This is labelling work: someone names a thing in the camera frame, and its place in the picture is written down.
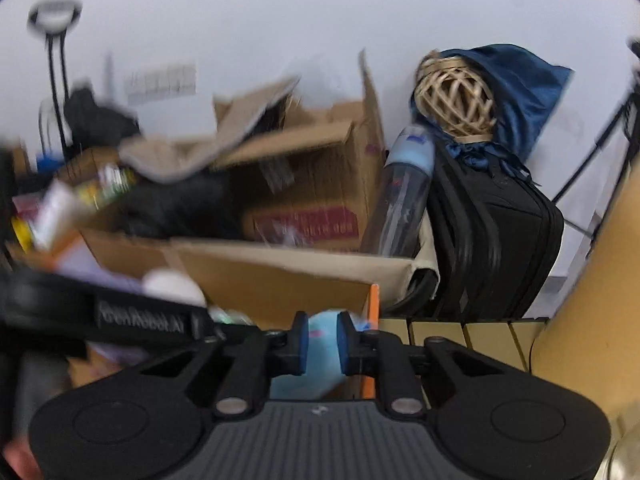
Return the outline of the beige cloth on box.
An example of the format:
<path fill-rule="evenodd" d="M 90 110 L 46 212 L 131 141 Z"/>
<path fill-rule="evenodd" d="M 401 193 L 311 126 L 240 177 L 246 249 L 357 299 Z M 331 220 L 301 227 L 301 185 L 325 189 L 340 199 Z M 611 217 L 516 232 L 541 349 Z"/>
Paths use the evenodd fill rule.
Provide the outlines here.
<path fill-rule="evenodd" d="M 119 160 L 142 177 L 157 183 L 174 183 L 205 169 L 252 133 L 266 111 L 287 98 L 299 83 L 299 76 L 286 77 L 236 96 L 217 120 L 209 138 L 172 143 L 152 136 L 133 136 L 118 147 Z"/>

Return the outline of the blue cap water bottle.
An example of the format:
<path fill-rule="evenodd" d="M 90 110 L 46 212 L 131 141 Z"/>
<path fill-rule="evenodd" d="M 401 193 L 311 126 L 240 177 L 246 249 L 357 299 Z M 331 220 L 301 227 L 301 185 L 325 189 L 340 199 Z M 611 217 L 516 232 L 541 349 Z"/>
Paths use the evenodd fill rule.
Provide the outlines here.
<path fill-rule="evenodd" d="M 403 128 L 388 152 L 360 252 L 387 258 L 414 255 L 434 165 L 431 130 L 422 125 Z"/>

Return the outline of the light blue fluffy sponge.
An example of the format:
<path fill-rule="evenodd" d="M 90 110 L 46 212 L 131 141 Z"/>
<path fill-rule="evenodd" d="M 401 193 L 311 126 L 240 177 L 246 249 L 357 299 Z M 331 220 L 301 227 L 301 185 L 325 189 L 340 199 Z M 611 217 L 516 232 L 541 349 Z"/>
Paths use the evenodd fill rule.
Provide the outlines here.
<path fill-rule="evenodd" d="M 270 387 L 271 399 L 319 400 L 345 381 L 337 344 L 339 314 L 339 310 L 327 310 L 309 319 L 306 372 L 302 376 L 274 378 Z"/>

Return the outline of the dark blue velvet bag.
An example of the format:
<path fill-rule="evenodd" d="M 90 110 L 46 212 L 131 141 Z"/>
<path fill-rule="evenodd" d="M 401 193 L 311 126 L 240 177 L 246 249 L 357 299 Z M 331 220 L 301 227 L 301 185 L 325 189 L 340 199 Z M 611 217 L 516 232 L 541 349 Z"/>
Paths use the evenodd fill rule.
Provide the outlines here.
<path fill-rule="evenodd" d="M 412 117 L 435 128 L 449 155 L 463 165 L 487 172 L 492 162 L 509 176 L 532 180 L 526 160 L 533 153 L 547 122 L 558 107 L 574 70 L 554 65 L 515 44 L 488 44 L 472 49 L 438 51 L 459 55 L 483 77 L 494 95 L 497 122 L 490 142 L 460 144 L 439 125 L 420 115 L 410 98 Z"/>

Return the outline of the white wall socket strip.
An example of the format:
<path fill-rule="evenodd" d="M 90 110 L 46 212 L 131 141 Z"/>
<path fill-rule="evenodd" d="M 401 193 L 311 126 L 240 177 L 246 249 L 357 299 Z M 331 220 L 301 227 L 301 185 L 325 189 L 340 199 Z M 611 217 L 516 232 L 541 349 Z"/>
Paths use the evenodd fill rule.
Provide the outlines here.
<path fill-rule="evenodd" d="M 194 63 L 168 64 L 132 72 L 124 82 L 130 105 L 161 101 L 196 92 L 198 71 Z"/>

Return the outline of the brown cardboard box with items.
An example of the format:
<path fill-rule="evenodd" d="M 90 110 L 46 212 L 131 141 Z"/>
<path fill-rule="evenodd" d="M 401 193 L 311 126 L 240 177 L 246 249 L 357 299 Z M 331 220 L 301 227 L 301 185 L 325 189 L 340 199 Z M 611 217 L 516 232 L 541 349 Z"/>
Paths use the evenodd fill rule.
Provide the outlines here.
<path fill-rule="evenodd" d="M 47 174 L 38 190 L 11 197 L 9 255 L 52 266 L 78 240 L 82 228 L 136 183 L 134 170 L 119 161 L 114 148 L 89 148 Z"/>

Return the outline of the black bag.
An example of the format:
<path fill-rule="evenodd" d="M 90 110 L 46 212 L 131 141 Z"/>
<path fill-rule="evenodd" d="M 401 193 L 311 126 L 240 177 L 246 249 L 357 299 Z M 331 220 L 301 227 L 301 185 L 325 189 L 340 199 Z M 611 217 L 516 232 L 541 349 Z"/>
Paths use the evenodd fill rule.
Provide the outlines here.
<path fill-rule="evenodd" d="M 560 251 L 564 218 L 532 182 L 491 156 L 486 170 L 436 144 L 426 211 L 438 268 L 417 270 L 389 316 L 440 322 L 522 318 Z"/>

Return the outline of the red cardboard tray box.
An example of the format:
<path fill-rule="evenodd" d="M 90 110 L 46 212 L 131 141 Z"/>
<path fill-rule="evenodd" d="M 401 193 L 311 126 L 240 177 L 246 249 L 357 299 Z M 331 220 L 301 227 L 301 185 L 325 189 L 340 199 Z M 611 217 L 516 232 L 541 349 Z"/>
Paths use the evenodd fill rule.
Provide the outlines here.
<path fill-rule="evenodd" d="M 174 269 L 200 286 L 209 307 L 239 312 L 261 328 L 281 328 L 297 311 L 349 310 L 376 323 L 405 298 L 414 272 L 437 270 L 429 240 L 416 258 L 407 259 L 223 240 L 144 240 L 98 231 L 80 233 L 52 266 L 14 261 L 138 295 L 145 295 L 145 274 Z"/>

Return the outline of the yellow thermos jug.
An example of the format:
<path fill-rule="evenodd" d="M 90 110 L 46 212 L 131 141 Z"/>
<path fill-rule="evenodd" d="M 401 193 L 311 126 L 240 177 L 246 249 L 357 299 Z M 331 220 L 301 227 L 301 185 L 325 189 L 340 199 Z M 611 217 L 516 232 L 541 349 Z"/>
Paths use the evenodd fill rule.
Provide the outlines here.
<path fill-rule="evenodd" d="M 622 434 L 639 425 L 639 186 L 634 165 L 532 353 L 536 376 L 593 400 Z"/>

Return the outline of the wicker ball lamp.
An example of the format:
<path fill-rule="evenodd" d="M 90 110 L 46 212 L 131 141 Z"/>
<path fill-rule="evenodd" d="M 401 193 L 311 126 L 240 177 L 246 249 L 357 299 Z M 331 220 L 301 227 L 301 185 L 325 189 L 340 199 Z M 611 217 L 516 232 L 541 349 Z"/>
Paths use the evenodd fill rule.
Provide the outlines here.
<path fill-rule="evenodd" d="M 480 73 L 459 55 L 433 50 L 414 75 L 413 101 L 460 144 L 490 142 L 497 122 L 494 95 Z"/>

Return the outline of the open brown cardboard box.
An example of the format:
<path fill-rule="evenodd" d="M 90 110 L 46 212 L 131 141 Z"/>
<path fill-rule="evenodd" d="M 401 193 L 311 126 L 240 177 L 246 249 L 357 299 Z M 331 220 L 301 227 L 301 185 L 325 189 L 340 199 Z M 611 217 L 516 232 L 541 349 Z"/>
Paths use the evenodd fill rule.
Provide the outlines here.
<path fill-rule="evenodd" d="M 378 192 L 385 140 L 378 94 L 363 54 L 362 98 L 329 108 L 293 102 L 278 130 L 258 134 L 214 161 L 241 195 L 252 242 L 352 252 Z"/>

